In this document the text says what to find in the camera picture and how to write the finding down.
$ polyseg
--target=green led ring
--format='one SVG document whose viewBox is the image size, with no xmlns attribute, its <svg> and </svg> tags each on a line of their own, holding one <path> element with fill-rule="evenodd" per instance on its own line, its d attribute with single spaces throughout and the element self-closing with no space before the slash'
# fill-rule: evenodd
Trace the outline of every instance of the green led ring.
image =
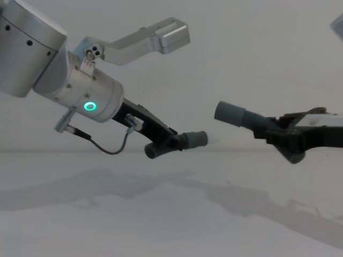
<svg viewBox="0 0 343 257">
<path fill-rule="evenodd" d="M 96 110 L 96 103 L 94 102 L 87 102 L 84 104 L 84 109 L 86 111 L 95 111 Z"/>
</svg>

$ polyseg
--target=white wall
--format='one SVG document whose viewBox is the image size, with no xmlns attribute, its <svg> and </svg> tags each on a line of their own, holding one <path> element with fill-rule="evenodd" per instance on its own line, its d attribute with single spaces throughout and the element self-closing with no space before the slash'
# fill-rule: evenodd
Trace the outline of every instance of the white wall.
<svg viewBox="0 0 343 257">
<path fill-rule="evenodd" d="M 86 36 L 119 39 L 175 16 L 190 26 L 191 44 L 168 56 L 150 54 L 118 67 L 99 67 L 123 83 L 126 97 L 180 132 L 218 135 L 215 150 L 263 148 L 250 132 L 213 120 L 226 100 L 267 116 L 326 106 L 341 112 L 343 44 L 330 23 L 343 12 L 334 0 L 27 0 L 69 34 L 68 47 Z M 89 150 L 93 146 L 53 130 L 64 108 L 32 93 L 0 101 L 0 150 Z M 118 145 L 115 122 L 82 117 L 73 124 L 102 144 Z M 128 149 L 148 141 L 135 134 Z"/>
<path fill-rule="evenodd" d="M 341 156 L 1 154 L 0 253 L 339 257 Z"/>
</svg>

